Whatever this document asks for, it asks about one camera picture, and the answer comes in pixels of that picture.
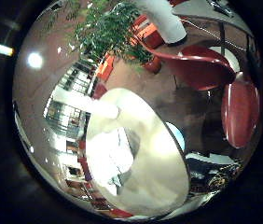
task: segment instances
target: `plant pot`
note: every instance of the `plant pot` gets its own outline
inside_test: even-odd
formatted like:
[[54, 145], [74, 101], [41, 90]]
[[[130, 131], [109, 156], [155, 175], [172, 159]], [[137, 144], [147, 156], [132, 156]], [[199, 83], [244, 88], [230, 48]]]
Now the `plant pot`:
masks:
[[148, 72], [156, 74], [157, 72], [159, 72], [161, 68], [160, 58], [158, 58], [157, 56], [154, 56], [150, 62], [144, 63], [142, 66]]

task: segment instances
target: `white table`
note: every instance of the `white table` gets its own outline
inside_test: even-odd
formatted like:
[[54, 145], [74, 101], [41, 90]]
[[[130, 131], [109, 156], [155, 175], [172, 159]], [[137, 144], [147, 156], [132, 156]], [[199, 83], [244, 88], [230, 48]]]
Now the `white table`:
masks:
[[[135, 216], [155, 217], [182, 206], [189, 191], [189, 174], [183, 152], [167, 125], [131, 91], [113, 89], [100, 100], [116, 105], [120, 112], [116, 119], [90, 117], [87, 131], [87, 143], [90, 144], [86, 147], [90, 171], [97, 169], [97, 160], [103, 159], [97, 154], [97, 148], [89, 147], [93, 146], [91, 141], [97, 134], [123, 127], [137, 135], [139, 147], [133, 158], [131, 175], [120, 193], [114, 195], [96, 183], [99, 191], [111, 204]], [[102, 155], [105, 154], [104, 144], [102, 142], [100, 147]], [[91, 154], [92, 150], [96, 150], [97, 156]]]
[[234, 26], [251, 37], [254, 37], [252, 31], [249, 29], [243, 19], [233, 11], [234, 17], [229, 17], [217, 11], [208, 4], [206, 0], [189, 0], [175, 6], [172, 10], [172, 14], [179, 17], [192, 17], [200, 18], [212, 21], [219, 21]]

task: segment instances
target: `chair back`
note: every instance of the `chair back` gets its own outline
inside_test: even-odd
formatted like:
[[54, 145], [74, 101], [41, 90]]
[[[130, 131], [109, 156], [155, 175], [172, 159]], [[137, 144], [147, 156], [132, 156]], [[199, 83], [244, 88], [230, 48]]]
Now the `chair back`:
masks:
[[164, 61], [173, 75], [181, 78], [197, 91], [207, 91], [217, 86], [227, 85], [235, 78], [235, 73], [227, 59], [214, 50], [191, 46], [183, 49], [181, 51], [183, 55], [178, 56], [144, 47]]
[[260, 98], [251, 78], [239, 73], [225, 87], [221, 116], [228, 142], [236, 148], [246, 147], [252, 138], [260, 114]]

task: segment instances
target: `red chair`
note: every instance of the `red chair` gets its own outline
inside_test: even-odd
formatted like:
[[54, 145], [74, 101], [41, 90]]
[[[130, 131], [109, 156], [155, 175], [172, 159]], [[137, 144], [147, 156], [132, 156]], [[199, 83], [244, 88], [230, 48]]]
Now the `red chair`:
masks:
[[225, 86], [232, 83], [235, 78], [235, 73], [227, 59], [214, 50], [190, 46], [182, 49], [183, 55], [178, 56], [160, 53], [143, 45], [148, 51], [163, 60], [174, 76], [180, 77], [188, 86], [197, 91]]
[[133, 23], [132, 29], [135, 35], [142, 39], [145, 44], [152, 49], [164, 44], [164, 40], [158, 32], [158, 28], [151, 22], [144, 23], [147, 20], [145, 15], [139, 16]]
[[221, 113], [228, 142], [236, 148], [246, 147], [260, 114], [259, 94], [248, 75], [239, 73], [225, 87]]

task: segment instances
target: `round table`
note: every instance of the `round table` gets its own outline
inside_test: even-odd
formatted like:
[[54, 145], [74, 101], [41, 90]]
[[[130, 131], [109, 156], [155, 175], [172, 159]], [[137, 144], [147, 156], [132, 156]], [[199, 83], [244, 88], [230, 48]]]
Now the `round table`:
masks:
[[[100, 101], [116, 105], [119, 114], [116, 119], [100, 115], [90, 117], [86, 155], [98, 190], [115, 207], [135, 216], [156, 217], [182, 206], [189, 191], [189, 172], [183, 152], [168, 126], [132, 91], [113, 89]], [[108, 139], [109, 133], [122, 128], [136, 135], [138, 143], [132, 153], [129, 175], [118, 187], [118, 193], [114, 193], [98, 179], [98, 172], [104, 172], [110, 161], [104, 151], [109, 150], [106, 143], [109, 140], [100, 141], [98, 136], [101, 134], [104, 136], [101, 139]]]

